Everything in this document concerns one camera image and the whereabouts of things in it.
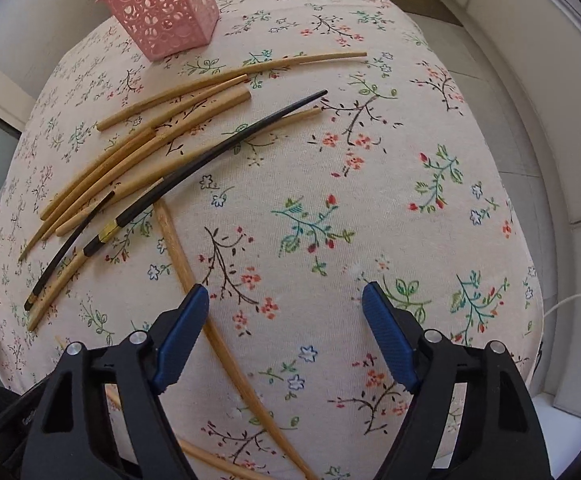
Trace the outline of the wooden chopstick bottom edge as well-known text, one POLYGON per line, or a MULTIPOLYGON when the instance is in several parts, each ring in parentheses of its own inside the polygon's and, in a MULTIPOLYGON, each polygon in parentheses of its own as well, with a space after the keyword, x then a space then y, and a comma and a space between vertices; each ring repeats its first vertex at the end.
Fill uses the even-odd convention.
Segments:
MULTIPOLYGON (((63 340, 59 336, 55 336, 55 339, 62 350, 65 350, 68 347, 68 340, 63 340)), ((105 391, 108 401, 112 403, 112 405, 115 405, 117 410, 121 411, 121 400, 117 387, 106 386, 105 391)), ((178 442, 181 451, 186 457, 190 456, 196 458, 196 460, 201 460, 214 469, 227 472, 230 476, 234 476, 240 479, 269 479, 269 477, 265 476, 264 474, 259 474, 259 472, 229 463, 224 458, 213 455, 178 436, 176 436, 176 442, 178 442)))

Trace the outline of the black chopstick short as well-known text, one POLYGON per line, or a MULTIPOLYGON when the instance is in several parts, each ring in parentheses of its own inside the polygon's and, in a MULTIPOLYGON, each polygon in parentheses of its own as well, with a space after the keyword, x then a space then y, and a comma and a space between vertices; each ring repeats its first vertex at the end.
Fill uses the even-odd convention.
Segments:
POLYGON ((66 242, 62 245, 62 247, 59 248, 57 254, 46 266, 40 278, 36 281, 36 284, 34 284, 33 288, 31 289, 31 292, 24 303, 24 310, 26 312, 29 312, 33 305, 36 303, 36 300, 40 296, 40 293, 44 289, 45 285, 48 284, 48 281, 55 272, 55 269, 57 268, 59 263, 62 262, 63 258, 65 258, 67 252, 70 251, 71 247, 74 246, 74 243, 76 243, 76 240, 79 238, 81 233, 94 219, 94 217, 103 209, 103 207, 112 200, 114 196, 115 192, 110 191, 94 207, 92 207, 88 214, 82 219, 81 223, 76 227, 76 229, 74 229, 74 231, 72 231, 70 237, 67 238, 66 242))

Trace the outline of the long wooden chopstick top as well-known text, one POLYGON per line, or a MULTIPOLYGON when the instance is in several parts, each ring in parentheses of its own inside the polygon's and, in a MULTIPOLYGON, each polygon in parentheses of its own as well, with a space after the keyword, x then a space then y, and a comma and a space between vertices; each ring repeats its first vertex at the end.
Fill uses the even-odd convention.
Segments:
POLYGON ((239 68, 233 68, 233 70, 229 70, 225 73, 219 73, 195 80, 189 80, 184 82, 184 84, 178 84, 176 87, 161 91, 143 101, 136 102, 123 108, 120 110, 120 112, 112 116, 100 120, 96 124, 96 128, 98 131, 104 131, 112 126, 119 124, 120 122, 123 122, 133 115, 144 112, 144 110, 148 110, 149 108, 161 103, 170 101, 176 96, 182 96, 182 94, 191 93, 196 90, 202 90, 207 87, 215 86, 216 84, 223 84, 225 81, 229 81, 240 76, 265 72, 266 70, 275 70, 276 68, 289 68, 310 63, 345 60, 346 58, 365 58, 367 55, 368 53, 365 51, 338 51, 294 56, 293 58, 279 58, 278 60, 256 63, 252 65, 244 65, 239 68))

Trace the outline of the pink perforated utensil holder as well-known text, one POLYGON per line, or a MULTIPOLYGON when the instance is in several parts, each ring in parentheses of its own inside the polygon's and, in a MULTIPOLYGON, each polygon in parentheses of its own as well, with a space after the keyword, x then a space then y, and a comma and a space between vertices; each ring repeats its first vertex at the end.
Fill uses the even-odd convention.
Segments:
POLYGON ((216 0, 100 0, 149 61, 210 44, 216 0))

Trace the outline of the wooden chopstick bundle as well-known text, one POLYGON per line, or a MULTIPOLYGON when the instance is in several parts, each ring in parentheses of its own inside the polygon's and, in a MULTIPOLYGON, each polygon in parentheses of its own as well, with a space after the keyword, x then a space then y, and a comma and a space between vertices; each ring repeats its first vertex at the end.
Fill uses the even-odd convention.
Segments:
POLYGON ((119 141, 115 146, 108 151, 103 152, 94 162, 91 162, 85 170, 82 170, 77 177, 74 177, 59 193, 55 196, 51 203, 46 206, 41 214, 40 219, 42 224, 40 228, 30 238, 25 248, 21 251, 18 260, 22 261, 28 255, 28 252, 34 245, 44 237, 48 229, 58 220, 62 214, 76 203, 88 189, 98 180, 104 176, 109 169, 115 167, 118 162, 121 162, 126 156, 131 154, 145 142, 156 136, 156 132, 152 127, 147 127, 134 133, 128 134, 124 139, 119 141))

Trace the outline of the thick wooden chopstick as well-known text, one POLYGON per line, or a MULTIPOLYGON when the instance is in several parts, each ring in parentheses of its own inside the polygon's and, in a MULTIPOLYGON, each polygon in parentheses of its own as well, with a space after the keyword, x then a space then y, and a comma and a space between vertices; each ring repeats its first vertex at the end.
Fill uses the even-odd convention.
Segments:
POLYGON ((212 98, 208 104, 204 107, 196 108, 192 110, 185 118, 179 122, 178 125, 157 134, 153 139, 150 139, 141 148, 137 148, 131 154, 126 156, 121 162, 112 169, 109 169, 104 176, 100 177, 80 198, 76 200, 74 205, 71 205, 62 216, 54 222, 54 224, 48 229, 44 237, 41 240, 47 240, 55 231, 55 229, 63 222, 68 220, 74 214, 80 211, 80 209, 88 203, 88 201, 97 196, 100 191, 104 190, 108 184, 111 184, 120 176, 125 174, 134 166, 138 165, 142 160, 146 159, 149 155, 162 148, 164 145, 168 144, 172 140, 176 139, 181 134, 190 131, 196 126, 202 124, 206 120, 213 118, 229 110, 230 108, 248 101, 251 98, 250 91, 245 86, 245 84, 240 84, 238 87, 233 89, 225 90, 219 93, 217 96, 212 98))

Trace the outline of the floral tablecloth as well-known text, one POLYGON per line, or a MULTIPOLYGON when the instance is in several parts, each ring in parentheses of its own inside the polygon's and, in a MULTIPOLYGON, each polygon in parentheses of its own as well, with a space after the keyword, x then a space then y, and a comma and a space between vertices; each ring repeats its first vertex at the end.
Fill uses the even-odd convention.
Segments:
POLYGON ((208 46, 150 62, 113 18, 53 66, 0 194, 0 379, 25 391, 68 342, 118 344, 183 292, 153 210, 69 281, 35 330, 24 303, 62 242, 35 240, 51 199, 153 118, 97 123, 182 82, 251 69, 249 100, 168 141, 127 180, 315 91, 318 116, 263 133, 164 199, 210 313, 251 388, 322 479, 368 479, 405 418, 361 310, 376 282, 460 344, 499 339, 523 376, 539 280, 458 84, 388 0, 216 0, 208 46))

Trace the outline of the black chopstick long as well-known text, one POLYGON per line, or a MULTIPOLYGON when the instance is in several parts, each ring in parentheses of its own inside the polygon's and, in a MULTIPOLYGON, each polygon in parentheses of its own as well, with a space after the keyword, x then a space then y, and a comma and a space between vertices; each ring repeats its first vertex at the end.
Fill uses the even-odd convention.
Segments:
POLYGON ((266 116, 255 122, 250 126, 247 126, 244 130, 234 133, 233 136, 226 138, 225 140, 219 142, 217 148, 213 148, 208 151, 205 155, 202 155, 200 159, 196 162, 192 162, 190 165, 182 168, 180 171, 170 174, 168 178, 159 181, 155 186, 152 186, 139 198, 134 200, 134 202, 129 205, 126 209, 118 214, 117 217, 112 219, 111 222, 107 222, 106 226, 100 230, 97 236, 94 236, 92 240, 89 241, 82 249, 82 256, 84 258, 90 258, 99 252, 122 228, 127 226, 131 220, 138 217, 142 211, 144 211, 149 206, 154 205, 157 200, 160 200, 162 196, 166 195, 168 192, 179 185, 181 182, 191 177, 196 171, 201 170, 202 167, 207 166, 210 162, 213 162, 221 154, 232 150, 238 145, 238 140, 240 140, 240 135, 249 136, 251 133, 258 132, 262 128, 269 126, 276 122, 277 120, 286 117, 289 114, 300 112, 300 108, 308 104, 312 104, 315 101, 323 98, 327 95, 327 90, 321 90, 306 96, 293 104, 289 104, 281 110, 274 112, 273 114, 266 116))

